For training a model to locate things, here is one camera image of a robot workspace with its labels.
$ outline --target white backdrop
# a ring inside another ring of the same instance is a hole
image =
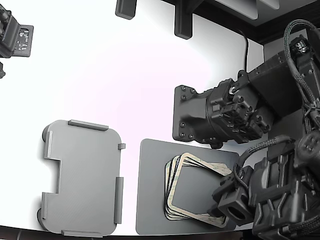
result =
[[[43,159],[42,131],[75,119],[108,125],[127,144],[122,224],[113,234],[136,235],[141,141],[174,142],[176,86],[200,93],[236,79],[243,37],[196,15],[193,37],[176,37],[174,6],[160,0],[138,0],[132,20],[115,15],[116,0],[1,4],[20,24],[34,25],[34,35],[30,58],[1,60],[7,75],[0,80],[0,226],[41,230],[41,194],[57,191],[58,175],[57,162]],[[262,62],[263,46],[250,41],[248,70]],[[230,143],[224,149],[245,148]]]

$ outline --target black mount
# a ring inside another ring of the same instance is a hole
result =
[[[177,0],[175,4],[174,34],[190,39],[193,32],[194,11],[204,0]],[[115,15],[131,20],[136,15],[137,0],[117,0]]]

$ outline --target gray pad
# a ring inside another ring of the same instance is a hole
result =
[[[42,193],[39,223],[65,236],[101,238],[121,223],[121,143],[107,126],[58,120],[42,134],[44,158],[59,161],[57,193]]]
[[[171,143],[152,139],[141,142],[136,213],[136,231],[140,235],[181,235],[232,231],[229,220],[219,228],[194,219],[168,220],[164,213],[165,165],[175,156],[190,153],[209,163],[224,163],[231,170],[239,155],[235,152]],[[195,214],[205,214],[214,204],[213,191],[220,177],[199,167],[181,169],[173,204]]]

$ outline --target bolt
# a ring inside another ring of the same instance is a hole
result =
[[[235,86],[230,87],[230,89],[229,89],[229,94],[230,94],[230,95],[235,95],[235,93],[234,93],[234,90],[235,90],[235,89],[236,89]]]
[[[242,96],[238,98],[238,104],[243,103],[243,101],[244,101],[244,98]]]

